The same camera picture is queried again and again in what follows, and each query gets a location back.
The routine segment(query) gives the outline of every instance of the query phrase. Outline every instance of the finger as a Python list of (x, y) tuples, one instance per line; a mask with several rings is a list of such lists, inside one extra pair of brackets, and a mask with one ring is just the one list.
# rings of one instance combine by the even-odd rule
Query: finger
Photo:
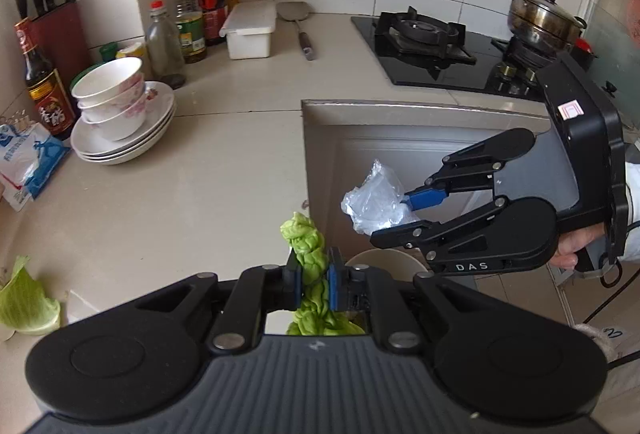
[(586, 228), (577, 229), (560, 236), (558, 253), (567, 255), (584, 248), (601, 235), (604, 235), (604, 223), (593, 224)]
[(549, 264), (556, 268), (574, 269), (575, 265), (578, 264), (578, 256), (574, 253), (569, 253), (567, 255), (554, 255), (549, 260)]

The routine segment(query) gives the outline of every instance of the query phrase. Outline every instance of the stack of plates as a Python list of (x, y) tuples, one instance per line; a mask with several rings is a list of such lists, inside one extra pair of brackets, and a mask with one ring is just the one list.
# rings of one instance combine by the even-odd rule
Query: stack of plates
[(148, 81), (146, 117), (131, 136), (109, 141), (78, 120), (71, 133), (71, 147), (80, 159), (100, 165), (117, 165), (137, 158), (155, 145), (166, 132), (175, 115), (175, 95), (171, 87), (159, 81)]

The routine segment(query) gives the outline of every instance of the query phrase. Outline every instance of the white bin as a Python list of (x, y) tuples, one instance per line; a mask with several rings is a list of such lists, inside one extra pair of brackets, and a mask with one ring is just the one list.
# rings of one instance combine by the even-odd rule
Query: white bin
[(234, 7), (220, 30), (226, 35), (229, 58), (266, 58), (271, 52), (271, 33), (276, 29), (276, 4), (242, 2)]

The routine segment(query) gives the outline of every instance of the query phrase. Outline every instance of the green label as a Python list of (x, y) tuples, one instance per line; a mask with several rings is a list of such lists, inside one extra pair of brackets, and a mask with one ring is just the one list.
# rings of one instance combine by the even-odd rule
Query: green label
[(204, 22), (202, 20), (202, 14), (192, 19), (176, 22), (176, 25), (180, 32), (180, 45), (182, 46), (182, 54), (184, 56), (198, 54), (204, 49)]

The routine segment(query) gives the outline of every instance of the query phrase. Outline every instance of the black glass cooktop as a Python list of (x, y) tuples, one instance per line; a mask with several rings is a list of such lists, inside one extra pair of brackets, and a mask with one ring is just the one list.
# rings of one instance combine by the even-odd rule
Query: black glass cooktop
[(542, 101), (542, 93), (532, 84), (517, 78), (506, 81), (499, 74), (502, 51), (490, 36), (465, 33), (465, 51), (476, 58), (475, 64), (436, 56), (400, 53), (385, 35), (376, 35), (377, 17), (351, 17), (369, 48), (380, 61), (394, 85), (446, 88), (485, 92), (499, 96)]

